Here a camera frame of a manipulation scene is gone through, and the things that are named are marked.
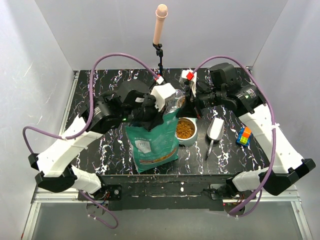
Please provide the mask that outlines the silver metal scoop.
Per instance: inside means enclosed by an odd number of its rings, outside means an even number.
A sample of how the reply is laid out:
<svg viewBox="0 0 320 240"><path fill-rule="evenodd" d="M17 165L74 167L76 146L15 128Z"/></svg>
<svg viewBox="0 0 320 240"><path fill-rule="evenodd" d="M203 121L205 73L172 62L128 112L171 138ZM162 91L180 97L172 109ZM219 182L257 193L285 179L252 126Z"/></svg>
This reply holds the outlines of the silver metal scoop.
<svg viewBox="0 0 320 240"><path fill-rule="evenodd" d="M225 130L225 121L221 118L215 117L211 121L206 133L208 139L210 140L207 154L206 154L206 160L211 155L214 143L220 141L223 138L224 130Z"/></svg>

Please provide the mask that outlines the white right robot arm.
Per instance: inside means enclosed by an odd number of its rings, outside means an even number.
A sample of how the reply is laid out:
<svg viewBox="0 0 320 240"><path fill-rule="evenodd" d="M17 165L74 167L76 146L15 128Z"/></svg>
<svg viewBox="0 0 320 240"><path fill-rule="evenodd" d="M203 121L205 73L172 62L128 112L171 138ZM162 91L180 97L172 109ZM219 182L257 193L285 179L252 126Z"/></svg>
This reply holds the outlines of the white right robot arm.
<svg viewBox="0 0 320 240"><path fill-rule="evenodd" d="M188 86L177 117L198 118L202 110L224 106L250 129L269 160L260 170L242 171L226 180L220 189L232 199L245 191L264 189L277 196L316 167L311 158L298 153L275 123L266 97L254 84L241 86L235 67L227 62L212 66L209 74L213 85L201 87L194 70L183 70L180 80Z"/></svg>

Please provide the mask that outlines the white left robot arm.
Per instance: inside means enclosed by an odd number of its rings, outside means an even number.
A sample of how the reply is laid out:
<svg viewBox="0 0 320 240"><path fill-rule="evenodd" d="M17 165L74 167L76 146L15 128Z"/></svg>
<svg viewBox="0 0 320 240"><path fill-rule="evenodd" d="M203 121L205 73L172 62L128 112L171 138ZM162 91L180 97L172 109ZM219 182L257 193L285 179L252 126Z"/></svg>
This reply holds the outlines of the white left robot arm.
<svg viewBox="0 0 320 240"><path fill-rule="evenodd" d="M56 140L42 153L32 153L28 159L39 188L60 193L69 188L84 190L95 200L106 196L106 187L98 175L71 165L71 161L93 141L101 138L121 123L138 123L150 131L161 125L166 99L175 93L170 84L153 89L139 81L126 81L117 91L106 91L93 98L93 118L90 107L84 106L62 139Z"/></svg>

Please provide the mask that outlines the green pet food bag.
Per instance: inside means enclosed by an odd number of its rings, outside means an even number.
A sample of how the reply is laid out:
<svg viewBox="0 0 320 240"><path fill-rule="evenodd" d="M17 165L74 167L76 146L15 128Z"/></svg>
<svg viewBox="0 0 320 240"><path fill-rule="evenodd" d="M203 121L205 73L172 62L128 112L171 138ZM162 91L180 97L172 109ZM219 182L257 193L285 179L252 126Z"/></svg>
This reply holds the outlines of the green pet food bag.
<svg viewBox="0 0 320 240"><path fill-rule="evenodd" d="M148 171L178 158L179 141L176 137L180 107L185 101L184 96L176 96L167 105L163 124L147 131L140 126L125 128L132 158L138 173Z"/></svg>

